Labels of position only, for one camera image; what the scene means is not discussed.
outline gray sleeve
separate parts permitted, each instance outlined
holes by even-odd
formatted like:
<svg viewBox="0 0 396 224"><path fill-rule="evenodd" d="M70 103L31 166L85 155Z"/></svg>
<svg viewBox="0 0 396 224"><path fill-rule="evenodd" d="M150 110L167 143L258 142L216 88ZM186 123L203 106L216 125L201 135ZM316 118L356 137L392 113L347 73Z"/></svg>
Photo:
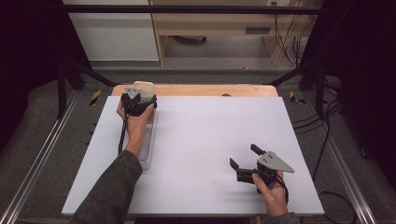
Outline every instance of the gray sleeve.
<svg viewBox="0 0 396 224"><path fill-rule="evenodd" d="M123 223L142 175L139 159L124 150L99 177L70 223Z"/></svg>
<svg viewBox="0 0 396 224"><path fill-rule="evenodd" d="M294 213L288 213L279 217L268 217L262 221L265 224L300 224L300 220Z"/></svg>

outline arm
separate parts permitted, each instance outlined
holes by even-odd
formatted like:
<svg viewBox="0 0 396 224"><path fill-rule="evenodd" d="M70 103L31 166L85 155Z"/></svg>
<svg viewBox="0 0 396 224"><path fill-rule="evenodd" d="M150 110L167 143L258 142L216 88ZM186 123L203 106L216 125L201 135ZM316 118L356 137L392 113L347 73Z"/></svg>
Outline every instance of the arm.
<svg viewBox="0 0 396 224"><path fill-rule="evenodd" d="M283 177L282 172L278 171L277 174L281 178ZM300 223L294 213L289 213L285 199L285 191L279 183L275 182L271 189L268 189L264 181L262 181L262 179L256 174L253 174L253 181L257 188L262 192L262 197L264 198L265 205L267 206L268 218L264 219L263 223Z"/></svg>
<svg viewBox="0 0 396 224"><path fill-rule="evenodd" d="M100 176L70 223L123 223L143 170L138 158L124 150Z"/></svg>
<svg viewBox="0 0 396 224"><path fill-rule="evenodd" d="M123 223L134 194L134 185L143 173L138 157L152 109L153 105L140 117L128 118L129 141L125 150L99 177L70 223ZM121 104L117 112L124 119Z"/></svg>

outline white tabletop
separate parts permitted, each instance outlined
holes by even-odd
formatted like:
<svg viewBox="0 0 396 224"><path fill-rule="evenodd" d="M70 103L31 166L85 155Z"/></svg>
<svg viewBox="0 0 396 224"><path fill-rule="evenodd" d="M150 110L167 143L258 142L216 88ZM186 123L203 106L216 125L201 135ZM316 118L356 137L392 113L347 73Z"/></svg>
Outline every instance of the white tabletop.
<svg viewBox="0 0 396 224"><path fill-rule="evenodd" d="M96 180L117 157L119 96L108 97L76 180L67 197L72 215ZM151 167L138 180L130 214L137 216L256 216L266 213L251 184L237 182L229 164L256 167L256 144L290 165L285 173L289 210L299 216L324 213L280 97L158 97L158 126Z"/></svg>

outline hand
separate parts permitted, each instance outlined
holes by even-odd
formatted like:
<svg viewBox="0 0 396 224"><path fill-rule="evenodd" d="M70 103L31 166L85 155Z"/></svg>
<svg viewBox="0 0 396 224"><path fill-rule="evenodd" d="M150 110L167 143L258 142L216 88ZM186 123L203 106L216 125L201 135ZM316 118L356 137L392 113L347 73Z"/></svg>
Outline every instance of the hand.
<svg viewBox="0 0 396 224"><path fill-rule="evenodd" d="M145 112L139 117L129 116L127 120L127 133L129 136L128 144L125 150L129 150L139 158L140 152L142 151L143 141L146 134L146 123L149 116L154 108L154 105L149 105ZM122 109L122 103L119 103L117 113L120 115L122 120L125 120L125 113Z"/></svg>
<svg viewBox="0 0 396 224"><path fill-rule="evenodd" d="M277 174L283 178L283 172L278 171ZM269 217L278 217L288 213L286 206L285 190L283 187L275 182L271 189L265 185L264 181L256 174L252 175L253 181L257 188L262 192L265 205Z"/></svg>

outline aluminum rail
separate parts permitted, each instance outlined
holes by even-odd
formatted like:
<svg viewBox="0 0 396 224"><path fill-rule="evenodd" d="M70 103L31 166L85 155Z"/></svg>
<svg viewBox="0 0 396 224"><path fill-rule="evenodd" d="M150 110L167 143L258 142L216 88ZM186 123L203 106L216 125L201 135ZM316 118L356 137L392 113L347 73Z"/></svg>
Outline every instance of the aluminum rail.
<svg viewBox="0 0 396 224"><path fill-rule="evenodd" d="M64 128L67 119L69 118L73 110L74 105L76 104L76 100L79 97L79 94L80 91L71 92L64 115L60 119L57 119L55 124L53 125L52 130L47 137L47 140L40 149L40 152L35 158L35 162L31 166L29 172L21 183L20 188L15 194L12 202L9 204L6 211L0 217L1 224L12 224L17 220L24 203L29 197L29 194L34 187L35 182L37 181L41 170L43 169L47 161L47 158L49 157L62 129Z"/></svg>
<svg viewBox="0 0 396 224"><path fill-rule="evenodd" d="M182 14L276 14L320 15L336 9L324 7L234 7L234 6L113 6L43 5L44 9L69 13L182 13Z"/></svg>
<svg viewBox="0 0 396 224"><path fill-rule="evenodd" d="M307 103L309 104L311 110L315 113L315 99L312 92L308 93L304 91L304 97L307 100ZM320 133L323 135L323 138L325 138L327 133L327 125L323 124L320 126L319 129ZM352 202L353 207L355 208L355 212L358 215L359 220L362 224L375 224L376 222L373 213L366 200L364 199L358 183L353 177L353 174L350 172L349 167L347 166L343 156L338 150L338 147L335 144L330 133L327 147L330 153L330 157L332 158L332 162L334 163L335 169L337 170L337 173L340 176L341 181L343 182L346 193L349 196L349 200Z"/></svg>

